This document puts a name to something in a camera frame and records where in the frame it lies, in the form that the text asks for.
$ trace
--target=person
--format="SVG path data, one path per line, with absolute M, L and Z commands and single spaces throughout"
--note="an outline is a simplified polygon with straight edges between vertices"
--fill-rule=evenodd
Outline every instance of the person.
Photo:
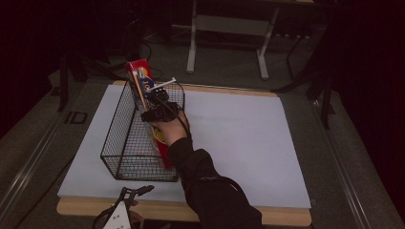
M 222 177 L 214 167 L 210 154 L 194 150 L 184 112 L 179 113 L 181 122 L 154 122 L 169 146 L 167 155 L 181 178 L 187 204 L 199 216 L 202 228 L 263 228 L 262 214 L 250 206 L 239 185 L 230 178 Z

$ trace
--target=human hand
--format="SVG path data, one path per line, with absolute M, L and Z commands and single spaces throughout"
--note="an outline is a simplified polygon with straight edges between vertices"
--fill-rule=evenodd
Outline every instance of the human hand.
M 185 124 L 186 128 L 188 127 L 188 122 L 183 111 L 179 111 L 179 117 L 181 121 Z M 152 123 L 157 127 L 163 135 L 164 142 L 167 146 L 171 146 L 177 140 L 183 137 L 187 137 L 187 132 L 184 127 L 181 125 L 177 118 L 173 119 L 170 122 L 154 122 Z

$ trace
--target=black jacket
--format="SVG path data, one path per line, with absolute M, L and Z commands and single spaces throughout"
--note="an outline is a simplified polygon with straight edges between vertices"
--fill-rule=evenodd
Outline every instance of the black jacket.
M 170 146 L 168 157 L 202 228 L 263 228 L 262 214 L 250 206 L 243 191 L 238 191 L 238 184 L 217 173 L 207 151 L 194 151 L 191 140 L 185 137 Z

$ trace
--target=wire basket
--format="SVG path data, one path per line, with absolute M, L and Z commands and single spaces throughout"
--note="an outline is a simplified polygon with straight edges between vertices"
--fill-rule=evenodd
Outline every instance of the wire basket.
M 180 85 L 164 87 L 169 100 L 184 105 Z M 139 92 L 127 81 L 119 99 L 110 130 L 104 142 L 101 159 L 115 179 L 172 181 L 179 177 L 174 167 L 167 168 L 152 135 L 149 123 L 142 122 L 144 112 Z

